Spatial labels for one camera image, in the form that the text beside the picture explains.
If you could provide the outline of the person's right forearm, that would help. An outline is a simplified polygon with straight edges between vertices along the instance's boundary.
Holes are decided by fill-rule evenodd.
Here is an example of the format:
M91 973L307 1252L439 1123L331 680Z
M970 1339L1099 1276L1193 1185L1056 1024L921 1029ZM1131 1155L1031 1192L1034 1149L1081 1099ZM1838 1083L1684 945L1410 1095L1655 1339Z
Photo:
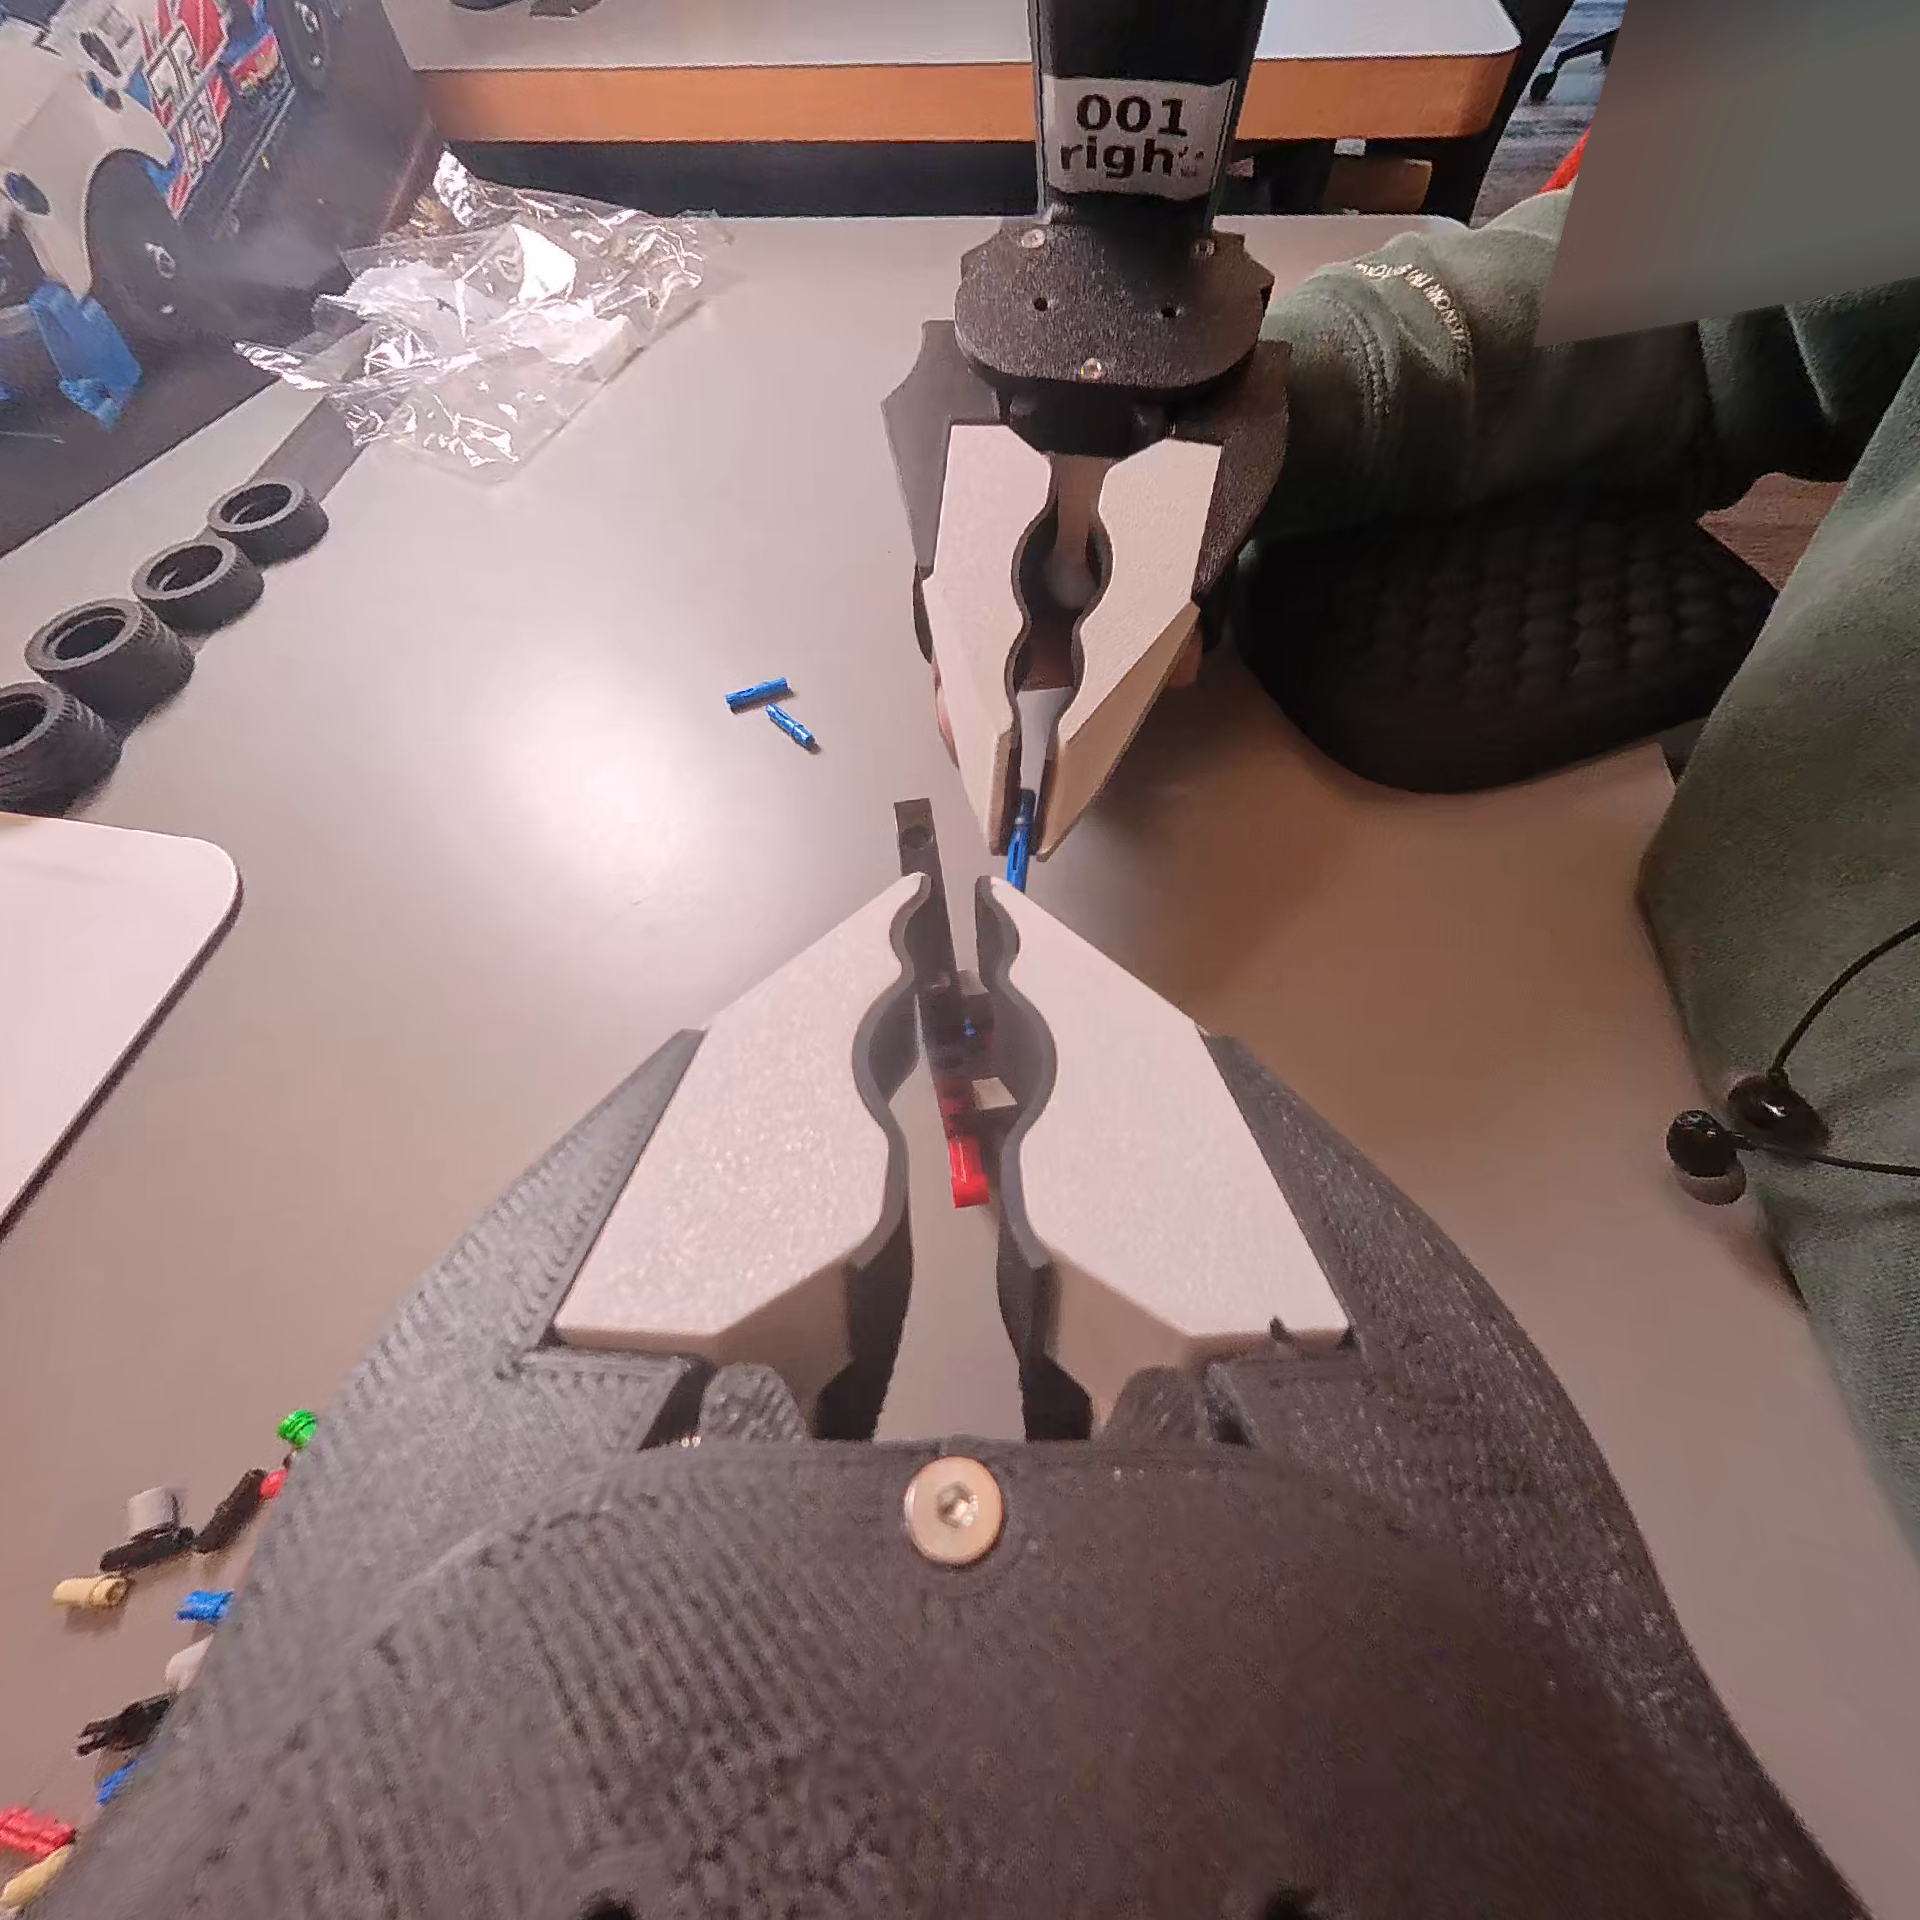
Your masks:
M1400 237L1265 310L1286 348L1286 464L1262 540L1322 540L1526 491L1727 506L1768 471L1838 483L1881 403L1833 310L1538 343L1571 187L1478 229Z

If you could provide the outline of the black lego set box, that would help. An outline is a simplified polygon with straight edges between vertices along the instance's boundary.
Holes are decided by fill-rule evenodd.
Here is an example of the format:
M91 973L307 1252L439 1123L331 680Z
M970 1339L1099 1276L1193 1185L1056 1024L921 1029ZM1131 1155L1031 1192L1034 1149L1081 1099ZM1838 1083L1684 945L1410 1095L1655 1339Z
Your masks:
M0 9L0 546L253 402L439 158L378 0Z

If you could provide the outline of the pile of small lego pieces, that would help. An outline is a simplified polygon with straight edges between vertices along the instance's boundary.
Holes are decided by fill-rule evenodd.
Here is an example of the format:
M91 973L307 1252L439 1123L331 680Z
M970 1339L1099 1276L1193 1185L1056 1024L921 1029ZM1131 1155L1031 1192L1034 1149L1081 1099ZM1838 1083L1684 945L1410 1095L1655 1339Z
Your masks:
M136 1597L136 1583L142 1571L173 1566L185 1557L226 1557L261 1510L285 1488L285 1476L295 1456L314 1445L318 1412L291 1410L276 1423L280 1459L274 1472L247 1472L201 1526L185 1522L185 1497L173 1486L139 1488L130 1502L124 1542L115 1542L91 1571L62 1575L54 1588L57 1612L120 1612ZM205 1637L185 1644L161 1696L139 1696L136 1703L100 1714L77 1737L84 1763L109 1763L109 1772L91 1789L91 1802L109 1808L120 1789L130 1789L136 1763L168 1721L173 1699L190 1688L190 1677L205 1664ZM54 1878L77 1854L77 1821L34 1814L34 1808L7 1808L0 1814L0 1854L7 1854L7 1893L0 1914L14 1920L34 1911L34 1900L54 1891Z

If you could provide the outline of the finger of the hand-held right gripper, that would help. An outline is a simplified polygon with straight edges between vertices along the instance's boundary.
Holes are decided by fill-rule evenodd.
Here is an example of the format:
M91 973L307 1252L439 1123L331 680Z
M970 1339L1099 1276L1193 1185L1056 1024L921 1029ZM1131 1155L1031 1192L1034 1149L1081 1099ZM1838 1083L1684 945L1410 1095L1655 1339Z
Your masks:
M1157 441L1118 460L1097 497L1106 585L1075 620L1075 695L1061 713L1041 848L1061 848L1157 707L1197 629L1197 553L1220 447Z
M950 488L921 585L954 762L988 847L1013 829L1013 653L1031 629L1023 546L1051 511L1051 460L1009 427L950 430Z

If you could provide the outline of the clear plastic bag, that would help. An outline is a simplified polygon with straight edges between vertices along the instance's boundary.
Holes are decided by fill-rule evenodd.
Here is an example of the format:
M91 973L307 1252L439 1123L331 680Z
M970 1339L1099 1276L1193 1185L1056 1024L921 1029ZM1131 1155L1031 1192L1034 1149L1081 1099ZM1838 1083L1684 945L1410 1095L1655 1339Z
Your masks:
M725 284L725 253L711 214L491 182L448 150L307 333L235 360L322 402L354 447L502 483Z

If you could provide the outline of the wooden side table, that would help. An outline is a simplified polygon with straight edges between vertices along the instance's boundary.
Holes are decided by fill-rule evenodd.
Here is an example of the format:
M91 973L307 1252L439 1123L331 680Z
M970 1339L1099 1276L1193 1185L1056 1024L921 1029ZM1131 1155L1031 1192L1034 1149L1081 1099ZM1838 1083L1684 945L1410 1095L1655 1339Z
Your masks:
M1031 142L1031 4L606 0L383 4L464 142ZM1275 0L1240 137L1465 137L1523 54L1495 0Z

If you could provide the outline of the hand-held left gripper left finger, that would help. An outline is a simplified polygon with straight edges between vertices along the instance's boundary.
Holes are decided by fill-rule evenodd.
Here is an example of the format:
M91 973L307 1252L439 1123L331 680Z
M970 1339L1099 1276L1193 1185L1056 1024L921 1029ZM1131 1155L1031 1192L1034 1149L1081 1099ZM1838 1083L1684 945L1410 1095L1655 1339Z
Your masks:
M929 875L900 875L695 1040L556 1338L767 1369L821 1440L870 1440L914 1301L908 1135Z

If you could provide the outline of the black lego frame assembly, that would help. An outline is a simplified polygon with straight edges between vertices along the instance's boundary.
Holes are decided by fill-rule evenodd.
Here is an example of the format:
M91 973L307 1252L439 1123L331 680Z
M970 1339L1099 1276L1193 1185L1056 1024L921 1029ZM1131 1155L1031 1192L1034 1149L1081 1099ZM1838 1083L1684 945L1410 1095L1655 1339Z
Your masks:
M1000 1199L1000 1149L1020 1118L1020 1099L1000 1073L1000 1006L983 976L960 961L929 798L894 804L894 848L900 875L929 880L908 929L908 957L917 973L917 1040L950 1143L954 1206L988 1206Z

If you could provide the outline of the black wired earphones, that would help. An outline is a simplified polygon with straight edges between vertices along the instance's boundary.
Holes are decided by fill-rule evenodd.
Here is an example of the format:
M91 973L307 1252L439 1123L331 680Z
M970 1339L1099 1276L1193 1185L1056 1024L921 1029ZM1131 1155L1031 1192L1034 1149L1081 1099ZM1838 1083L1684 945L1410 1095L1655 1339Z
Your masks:
M1768 1072L1742 1073L1727 1099L1694 1106L1671 1118L1666 1155L1673 1185L1709 1204L1730 1206L1748 1199L1748 1160L1794 1160L1794 1165L1838 1165L1888 1185L1915 1185L1915 1160L1867 1160L1833 1150L1823 1111L1794 1083L1794 1055L1812 1032L1812 1024L1838 1006L1838 994L1887 961L1888 952L1910 945L1920 923L1896 929L1887 944L1864 945L1850 970L1838 970L1817 1001L1798 1016L1788 1040L1770 1048Z

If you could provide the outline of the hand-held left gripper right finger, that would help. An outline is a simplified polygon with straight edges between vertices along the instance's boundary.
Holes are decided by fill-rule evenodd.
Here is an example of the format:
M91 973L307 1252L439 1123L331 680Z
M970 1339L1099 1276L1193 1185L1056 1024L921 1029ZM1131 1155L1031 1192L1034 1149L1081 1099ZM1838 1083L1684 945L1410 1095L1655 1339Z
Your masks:
M1000 1314L1023 1434L1087 1440L1155 1369L1347 1349L1212 1032L1009 880L979 880L974 945L1013 1090Z

